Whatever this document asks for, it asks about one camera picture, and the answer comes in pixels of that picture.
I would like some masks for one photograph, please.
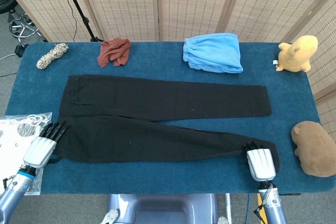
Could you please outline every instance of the robot finger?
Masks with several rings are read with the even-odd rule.
[[[53,125],[53,123],[48,123],[43,130],[41,131],[40,135],[41,137],[45,137],[45,135],[47,134],[48,129]]]
[[[60,131],[60,129],[63,127],[63,125],[65,124],[65,121],[61,122],[60,124],[57,125],[57,127],[54,129],[54,131],[52,132],[50,139],[51,140],[55,140],[58,132]]]
[[[62,129],[58,135],[55,138],[55,142],[58,143],[60,141],[60,139],[62,138],[62,136],[64,135],[64,133],[70,128],[70,126],[66,126],[64,129]]]
[[[53,133],[54,129],[57,127],[58,124],[59,124],[59,123],[57,122],[57,123],[53,124],[53,125],[48,129],[45,138],[50,138],[51,134]]]
[[[249,143],[246,143],[246,145],[243,145],[242,146],[242,150],[244,152],[248,152],[248,151],[251,151],[251,150],[255,150],[255,149],[263,149],[264,146],[262,144],[258,145],[258,143],[256,141],[254,142],[249,142]]]

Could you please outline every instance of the rust-colored rag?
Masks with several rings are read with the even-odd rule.
[[[103,68],[109,61],[115,66],[125,65],[130,54],[131,42],[129,39],[115,38],[101,43],[98,65]]]

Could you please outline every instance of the floor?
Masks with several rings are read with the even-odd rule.
[[[0,58],[11,54],[17,40],[8,31],[7,14],[0,15]],[[30,39],[28,43],[38,40]],[[11,56],[0,60],[0,116],[5,110],[12,91],[15,74],[20,59]],[[248,219],[248,194],[231,195],[232,216],[234,224],[260,223],[254,216],[257,207],[256,194],[250,195]],[[225,215],[225,200],[218,195],[219,215]],[[336,223],[336,190],[322,194],[306,194],[282,197],[288,223],[295,224],[332,224]],[[107,195],[40,195],[24,197],[17,207],[11,223],[15,224],[98,224],[106,213]]]

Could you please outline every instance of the black pole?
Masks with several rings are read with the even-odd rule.
[[[84,13],[82,12],[82,9],[80,8],[77,0],[73,0],[78,12],[79,12],[79,15],[81,16],[82,20],[83,20],[83,23],[84,25],[86,26],[90,36],[91,36],[91,39],[90,41],[102,41],[101,39],[99,39],[98,37],[95,37],[92,30],[91,30],[91,27],[89,25],[89,19],[87,17],[84,16]]]

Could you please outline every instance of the blue carpet surface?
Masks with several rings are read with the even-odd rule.
[[[68,52],[47,69],[37,60],[54,47],[30,45],[23,56],[6,114],[52,112],[58,108],[67,78],[76,74],[107,74],[156,80],[195,81],[267,86],[272,115],[258,118],[197,119],[165,122],[194,129],[232,132],[274,142],[280,171],[274,179],[280,193],[331,190],[335,177],[305,174],[294,155],[290,130],[301,121],[319,122],[304,72],[276,72],[277,43],[240,43],[240,74],[212,73],[189,68],[182,60],[182,42],[134,42],[126,66],[105,68],[97,64],[100,43],[69,43]],[[143,193],[251,193],[258,183],[240,157],[211,158],[192,162],[84,164],[66,159],[45,167],[42,193],[143,194]]]

